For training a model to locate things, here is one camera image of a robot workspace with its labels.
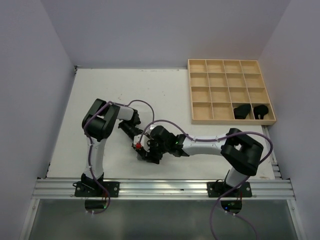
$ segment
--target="wooden tray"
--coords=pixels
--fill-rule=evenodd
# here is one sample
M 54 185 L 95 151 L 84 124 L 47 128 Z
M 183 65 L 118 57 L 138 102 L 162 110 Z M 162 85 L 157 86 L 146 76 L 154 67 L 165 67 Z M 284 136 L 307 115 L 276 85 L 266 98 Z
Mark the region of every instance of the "wooden tray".
M 193 124 L 273 125 L 276 116 L 258 61 L 189 59 L 188 72 Z M 235 119 L 234 108 L 250 104 L 246 119 Z M 255 119 L 253 109 L 266 105 L 269 113 Z

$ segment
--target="gray wall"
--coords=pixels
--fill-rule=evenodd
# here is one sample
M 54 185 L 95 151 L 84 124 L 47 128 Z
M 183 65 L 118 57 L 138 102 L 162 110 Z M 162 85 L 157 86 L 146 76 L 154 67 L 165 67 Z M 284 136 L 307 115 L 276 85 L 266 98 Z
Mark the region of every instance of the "gray wall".
M 290 0 L 42 0 L 73 63 L 186 67 L 258 59 Z
M 73 65 L 39 0 L 0 2 L 0 235 L 20 235 L 73 83 Z
M 292 0 L 259 58 L 278 120 L 275 155 L 311 240 L 320 235 L 319 10 L 319 0 Z

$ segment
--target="empty compartment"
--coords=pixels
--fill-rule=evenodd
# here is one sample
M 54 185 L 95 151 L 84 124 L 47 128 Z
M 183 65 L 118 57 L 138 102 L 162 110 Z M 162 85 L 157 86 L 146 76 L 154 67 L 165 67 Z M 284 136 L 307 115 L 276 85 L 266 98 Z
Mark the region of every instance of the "empty compartment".
M 227 87 L 210 87 L 211 100 L 214 103 L 230 103 L 230 95 Z
M 195 120 L 210 120 L 213 119 L 212 105 L 205 102 L 193 102 L 193 119 Z
M 246 87 L 246 82 L 242 73 L 227 73 L 226 79 L 228 81 L 229 87 Z
M 206 72 L 191 72 L 190 83 L 192 87 L 208 87 L 208 74 Z
M 194 59 L 189 60 L 189 70 L 190 72 L 206 72 L 206 60 Z
M 224 73 L 224 61 L 223 60 L 207 60 L 206 68 L 209 73 Z
M 259 105 L 262 105 L 262 104 L 261 103 L 252 103 L 252 111 L 254 111 L 254 108 L 259 106 Z M 269 112 L 268 112 L 268 114 L 263 116 L 263 119 L 256 119 L 256 120 L 259 120 L 259 121 L 276 120 L 275 113 L 272 111 L 271 105 L 269 103 L 265 103 L 263 105 L 267 106 Z
M 215 120 L 235 119 L 231 103 L 212 103 L 212 109 Z
M 230 87 L 230 97 L 233 103 L 249 103 L 249 95 L 245 87 Z
M 234 113 L 234 109 L 240 107 L 243 104 L 250 104 L 249 102 L 243 102 L 243 103 L 232 103 L 232 112 Z M 249 114 L 246 116 L 245 118 L 246 120 L 254 120 L 254 112 L 252 109 L 252 106 L 250 107 L 250 112 Z
M 210 87 L 227 87 L 227 78 L 225 73 L 209 73 Z
M 210 88 L 206 86 L 192 86 L 191 87 L 192 102 L 211 102 Z
M 248 88 L 251 103 L 268 104 L 269 98 L 265 88 Z
M 260 69 L 256 60 L 242 60 L 241 61 L 242 71 L 245 74 L 259 74 Z
M 241 64 L 238 60 L 224 60 L 224 69 L 226 73 L 242 73 Z
M 246 86 L 248 88 L 264 88 L 264 80 L 260 74 L 244 74 Z

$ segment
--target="white tabletop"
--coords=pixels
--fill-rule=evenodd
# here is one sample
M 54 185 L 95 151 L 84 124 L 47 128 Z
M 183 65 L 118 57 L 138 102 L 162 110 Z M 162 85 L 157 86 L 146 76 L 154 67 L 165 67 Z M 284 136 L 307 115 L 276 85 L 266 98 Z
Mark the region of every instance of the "white tabletop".
M 133 99 L 153 106 L 155 119 L 175 122 L 190 135 L 215 136 L 230 128 L 263 133 L 258 125 L 194 125 L 188 71 L 185 69 L 79 69 L 66 108 L 55 146 L 48 178 L 80 178 L 87 161 L 87 141 L 81 123 L 95 99 L 127 104 Z M 152 120 L 152 113 L 143 103 L 131 107 L 138 110 L 143 129 Z M 163 123 L 174 134 L 179 130 Z M 259 136 L 252 136 L 264 146 Z M 215 155 L 174 157 L 163 155 L 160 164 L 137 160 L 132 141 L 116 123 L 104 151 L 104 177 L 122 179 L 224 179 L 231 165 Z M 252 179 L 275 179 L 271 162 L 262 163 Z

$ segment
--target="black and white robotic arm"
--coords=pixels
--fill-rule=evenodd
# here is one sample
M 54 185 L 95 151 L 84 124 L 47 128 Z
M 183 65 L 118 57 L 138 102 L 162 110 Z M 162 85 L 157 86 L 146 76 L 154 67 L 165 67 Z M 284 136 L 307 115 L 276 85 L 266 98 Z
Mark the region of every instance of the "black and white robotic arm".
M 90 147 L 91 141 L 88 140 L 88 149 L 91 149 L 91 152 L 88 152 L 91 157 L 91 166 L 87 161 L 86 168 L 81 176 L 81 184 L 83 187 L 96 190 L 98 196 L 101 196 L 101 192 L 98 191 L 99 187 L 93 181 L 90 168 L 95 178 L 103 182 L 105 144 L 117 119 L 122 120 L 118 128 L 122 129 L 132 139 L 133 149 L 141 159 L 147 162 L 159 164 L 165 153 L 172 154 L 175 157 L 189 157 L 197 154 L 223 156 L 232 166 L 224 181 L 229 189 L 238 185 L 248 176 L 257 174 L 264 147 L 250 136 L 243 134 L 220 141 L 199 141 L 218 140 L 227 135 L 240 133 L 239 129 L 231 128 L 229 132 L 217 136 L 187 137 L 184 134 L 174 135 L 163 126 L 157 125 L 151 127 L 142 136 L 142 130 L 136 127 L 141 123 L 139 114 L 133 108 L 110 104 L 97 117 L 92 119 L 94 114 L 105 104 L 105 101 L 97 99 L 82 122 L 82 128 L 84 128 L 90 120 L 90 123 L 86 126 L 86 132 L 92 139 L 92 147 Z

